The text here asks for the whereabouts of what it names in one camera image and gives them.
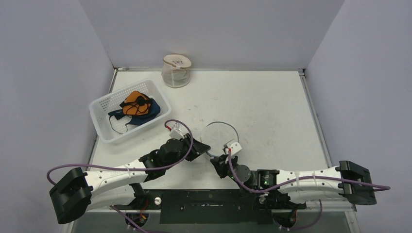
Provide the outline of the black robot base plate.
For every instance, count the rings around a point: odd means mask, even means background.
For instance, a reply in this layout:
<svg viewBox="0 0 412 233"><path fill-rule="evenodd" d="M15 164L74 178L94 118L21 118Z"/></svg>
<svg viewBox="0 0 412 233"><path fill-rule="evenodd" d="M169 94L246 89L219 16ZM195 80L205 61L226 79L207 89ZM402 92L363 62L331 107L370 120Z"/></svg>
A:
<svg viewBox="0 0 412 233"><path fill-rule="evenodd" d="M295 204L275 191L265 196L245 194L238 189L223 190L147 190L134 195L130 204L116 207L138 214L158 214L161 224L271 224L274 215L288 217L306 204Z"/></svg>

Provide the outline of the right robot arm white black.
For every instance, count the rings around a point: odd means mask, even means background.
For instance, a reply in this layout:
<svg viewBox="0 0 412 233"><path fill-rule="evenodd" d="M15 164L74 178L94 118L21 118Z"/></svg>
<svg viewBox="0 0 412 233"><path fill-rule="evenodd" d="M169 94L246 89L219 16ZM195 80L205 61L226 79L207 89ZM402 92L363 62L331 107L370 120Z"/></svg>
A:
<svg viewBox="0 0 412 233"><path fill-rule="evenodd" d="M370 171L351 161L312 171L251 170L227 155L210 159L218 176L229 177L243 192L266 195L280 208L312 200L345 200L354 205L375 205Z"/></svg>

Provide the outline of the aluminium front frame rail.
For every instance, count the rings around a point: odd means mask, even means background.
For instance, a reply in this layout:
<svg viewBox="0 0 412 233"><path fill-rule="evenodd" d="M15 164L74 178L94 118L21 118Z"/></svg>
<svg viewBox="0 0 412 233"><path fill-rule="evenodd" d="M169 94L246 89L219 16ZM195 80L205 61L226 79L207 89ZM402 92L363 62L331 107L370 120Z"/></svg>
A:
<svg viewBox="0 0 412 233"><path fill-rule="evenodd" d="M109 206L121 210L166 209L173 205L200 206L237 206L251 203L260 194L246 194L239 190L133 190L126 188L106 191L97 196L91 196L85 201L73 205L74 210L84 212Z"/></svg>

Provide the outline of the white perforated plastic basket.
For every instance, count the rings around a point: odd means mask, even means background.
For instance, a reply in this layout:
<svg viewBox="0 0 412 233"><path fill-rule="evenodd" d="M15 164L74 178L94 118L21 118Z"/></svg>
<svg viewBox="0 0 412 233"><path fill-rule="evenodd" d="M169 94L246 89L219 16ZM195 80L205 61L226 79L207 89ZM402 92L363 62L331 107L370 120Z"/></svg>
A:
<svg viewBox="0 0 412 233"><path fill-rule="evenodd" d="M127 94L130 94L132 91L141 91L150 98L154 98L160 107L160 113L147 123L126 128L127 119L110 120L108 113L118 109L120 101L125 99ZM118 143L164 120L171 113L172 107L161 88L154 81L145 79L94 100L89 105L89 110L100 139L105 143Z"/></svg>

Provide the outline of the navy blue bra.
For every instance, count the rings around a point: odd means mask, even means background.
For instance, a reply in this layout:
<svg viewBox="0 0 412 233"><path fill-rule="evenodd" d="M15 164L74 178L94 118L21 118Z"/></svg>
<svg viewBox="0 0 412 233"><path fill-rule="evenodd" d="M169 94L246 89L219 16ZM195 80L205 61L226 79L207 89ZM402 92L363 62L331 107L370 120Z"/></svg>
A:
<svg viewBox="0 0 412 233"><path fill-rule="evenodd" d="M152 104L148 109L148 113L140 115L140 116L129 116L125 115L122 110L115 110L112 112L109 112L109 119L111 117L115 117L116 120L121 120L122 118L127 118L128 121L125 123L125 126L133 125L133 126L140 126L145 123L150 122L151 120L154 120L158 114L160 114L161 108L157 104L157 102L154 99L150 99Z"/></svg>

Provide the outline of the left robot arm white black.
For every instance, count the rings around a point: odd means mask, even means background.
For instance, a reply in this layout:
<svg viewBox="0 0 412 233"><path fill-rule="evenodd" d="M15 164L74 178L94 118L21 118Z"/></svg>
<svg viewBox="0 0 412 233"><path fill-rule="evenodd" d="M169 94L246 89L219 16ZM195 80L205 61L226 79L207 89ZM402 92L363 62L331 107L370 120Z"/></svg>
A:
<svg viewBox="0 0 412 233"><path fill-rule="evenodd" d="M123 166L96 171L73 168L49 191L57 221L70 223L88 210L109 205L139 209L145 203L140 183L158 179L173 164L182 159L193 161L210 149L186 134L181 139L169 139L160 148Z"/></svg>

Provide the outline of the white mesh bag beige trim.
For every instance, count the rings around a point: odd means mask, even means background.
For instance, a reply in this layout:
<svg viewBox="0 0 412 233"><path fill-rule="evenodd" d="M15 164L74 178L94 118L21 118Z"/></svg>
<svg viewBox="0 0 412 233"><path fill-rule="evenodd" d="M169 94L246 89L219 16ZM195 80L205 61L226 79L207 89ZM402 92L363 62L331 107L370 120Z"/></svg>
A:
<svg viewBox="0 0 412 233"><path fill-rule="evenodd" d="M179 88L190 82L191 61L181 54L168 54L163 58L161 76L164 83L172 88Z"/></svg>

